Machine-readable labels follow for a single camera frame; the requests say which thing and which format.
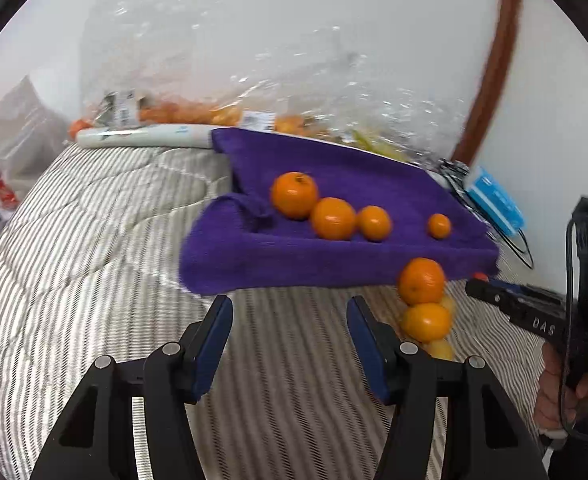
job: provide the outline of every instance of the silver screw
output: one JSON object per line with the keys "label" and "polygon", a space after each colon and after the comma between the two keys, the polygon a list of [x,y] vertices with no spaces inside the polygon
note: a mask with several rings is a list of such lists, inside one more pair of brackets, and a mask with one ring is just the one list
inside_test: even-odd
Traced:
{"label": "silver screw", "polygon": [[480,370],[481,368],[485,368],[485,359],[479,357],[478,355],[472,355],[469,358],[469,365],[472,368],[477,368]]}
{"label": "silver screw", "polygon": [[404,343],[401,343],[401,352],[406,355],[414,355],[416,352],[418,352],[418,346],[416,346],[414,343],[410,343],[409,341],[405,341]]}
{"label": "silver screw", "polygon": [[111,364],[111,357],[108,355],[101,355],[99,358],[94,361],[94,366],[98,368],[98,370],[102,370],[103,368],[107,368]]}
{"label": "silver screw", "polygon": [[181,351],[181,345],[176,342],[167,343],[163,346],[163,353],[165,355],[176,355]]}

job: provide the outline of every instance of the striped fabric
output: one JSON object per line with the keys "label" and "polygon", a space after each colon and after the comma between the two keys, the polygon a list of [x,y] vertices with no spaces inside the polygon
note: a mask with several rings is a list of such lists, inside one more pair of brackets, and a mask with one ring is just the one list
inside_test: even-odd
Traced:
{"label": "striped fabric", "polygon": [[[224,156],[163,148],[67,149],[0,240],[0,470],[26,480],[93,359],[149,355],[202,319],[212,298],[178,282],[181,241],[230,188]],[[503,278],[529,281],[501,256]],[[456,357],[487,359],[520,415],[531,413],[540,343],[448,285]],[[187,415],[208,479],[369,479],[391,409],[376,402],[345,322],[362,294],[398,329],[394,288],[236,290],[234,326],[211,392]],[[436,405],[427,478],[440,478],[446,403]],[[134,400],[141,479],[151,479],[142,403]]]}

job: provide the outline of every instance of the brown wooden pole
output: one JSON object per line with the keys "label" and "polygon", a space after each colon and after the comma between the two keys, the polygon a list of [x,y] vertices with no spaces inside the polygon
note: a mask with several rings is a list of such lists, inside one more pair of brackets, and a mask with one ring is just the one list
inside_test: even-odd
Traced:
{"label": "brown wooden pole", "polygon": [[485,139],[510,70],[519,30],[521,2],[522,0],[501,0],[494,42],[485,64],[481,87],[469,112],[463,135],[452,155],[453,160],[470,164]]}

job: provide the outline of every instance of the purple towel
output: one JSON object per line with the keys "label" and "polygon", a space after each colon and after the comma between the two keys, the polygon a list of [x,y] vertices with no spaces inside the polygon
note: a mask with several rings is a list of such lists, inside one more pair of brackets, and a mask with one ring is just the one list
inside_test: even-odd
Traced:
{"label": "purple towel", "polygon": [[[394,284],[418,256],[436,260],[449,280],[497,272],[498,248],[484,225],[419,168],[336,144],[237,128],[213,131],[213,141],[229,157],[236,192],[216,198],[183,242],[181,281],[196,294],[254,286]],[[381,243],[360,234],[349,242],[322,240],[309,222],[282,217],[269,202],[269,189],[288,171],[311,175],[321,197],[342,198],[356,211],[385,208],[394,222],[392,234]],[[452,221],[446,240],[427,234],[434,213]]]}

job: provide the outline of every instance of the blue gripper pad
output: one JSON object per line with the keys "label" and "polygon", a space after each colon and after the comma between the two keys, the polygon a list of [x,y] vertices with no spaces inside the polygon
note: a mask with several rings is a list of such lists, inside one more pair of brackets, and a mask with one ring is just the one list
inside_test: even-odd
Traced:
{"label": "blue gripper pad", "polygon": [[232,300],[219,294],[187,348],[186,359],[195,366],[193,396],[196,401],[211,388],[233,320]]}
{"label": "blue gripper pad", "polygon": [[362,296],[355,296],[347,302],[347,328],[359,355],[369,389],[382,403],[388,404],[391,401],[391,393],[387,385],[385,368],[389,363],[376,343],[374,334],[377,324],[378,321],[372,316]]}

